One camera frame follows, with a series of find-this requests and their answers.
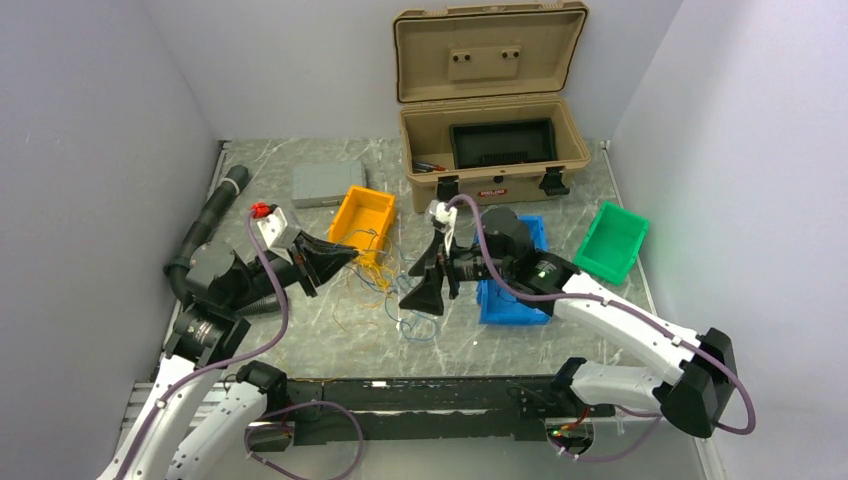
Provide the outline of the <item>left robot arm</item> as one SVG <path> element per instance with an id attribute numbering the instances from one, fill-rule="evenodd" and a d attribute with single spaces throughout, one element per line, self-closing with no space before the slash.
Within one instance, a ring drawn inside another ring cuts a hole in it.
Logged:
<path id="1" fill-rule="evenodd" d="M 190 231 L 166 274 L 184 305 L 165 342 L 153 387 L 130 432 L 101 473 L 103 479 L 203 479 L 260 415 L 289 404 L 287 376 L 257 361 L 274 346 L 239 346 L 250 329 L 240 310 L 277 301 L 289 316 L 286 287 L 313 296 L 359 255 L 286 227 L 263 232 L 249 263 L 211 231 Z"/>

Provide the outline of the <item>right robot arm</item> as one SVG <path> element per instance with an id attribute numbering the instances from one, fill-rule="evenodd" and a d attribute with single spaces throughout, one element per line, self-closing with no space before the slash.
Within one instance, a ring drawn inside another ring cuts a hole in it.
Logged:
<path id="1" fill-rule="evenodd" d="M 434 236 L 411 269 L 419 278 L 399 302 L 403 310 L 443 314 L 447 288 L 501 276 L 516 300 L 550 318 L 578 323 L 630 352 L 639 367 L 568 359 L 552 383 L 585 406 L 616 405 L 658 414 L 682 432 L 709 438 L 729 431 L 721 417 L 738 374 L 730 337 L 665 321 L 614 294 L 564 258 L 535 246 L 528 227 L 508 208 L 482 215 L 482 239 L 461 247 L 454 237 L 456 207 L 434 200 L 426 218 Z"/>

